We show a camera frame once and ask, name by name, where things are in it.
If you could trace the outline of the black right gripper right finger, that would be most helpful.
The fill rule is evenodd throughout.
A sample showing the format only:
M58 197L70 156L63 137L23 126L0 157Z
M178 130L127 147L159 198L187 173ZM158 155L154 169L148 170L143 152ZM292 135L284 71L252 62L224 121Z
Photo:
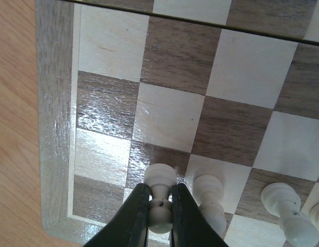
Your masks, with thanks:
M170 246L228 247L202 216L184 183L172 186L173 228Z

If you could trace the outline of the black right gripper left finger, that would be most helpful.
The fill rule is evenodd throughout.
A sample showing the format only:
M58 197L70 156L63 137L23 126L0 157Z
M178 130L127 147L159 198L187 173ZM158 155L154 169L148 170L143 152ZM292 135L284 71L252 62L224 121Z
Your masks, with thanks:
M139 183L112 220L84 246L147 246L150 187Z

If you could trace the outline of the white chess piece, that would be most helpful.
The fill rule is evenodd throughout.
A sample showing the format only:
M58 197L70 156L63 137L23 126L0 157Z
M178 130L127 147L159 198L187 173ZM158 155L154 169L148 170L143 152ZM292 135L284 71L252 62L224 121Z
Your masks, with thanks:
M311 218L313 225L317 228L319 232L319 203L312 207L309 216Z
M166 234L173 228L173 203L169 201L172 186L177 184L175 170L166 164L152 164L144 174L152 199L148 206L147 227L155 234Z
M286 183L271 183L260 193L265 209L279 218L279 226L292 246L316 246L319 233L308 215L300 211L301 199Z
M224 197L221 181L212 175L201 175L193 181L192 195L208 224L219 236L222 236L226 230L227 221L221 205Z

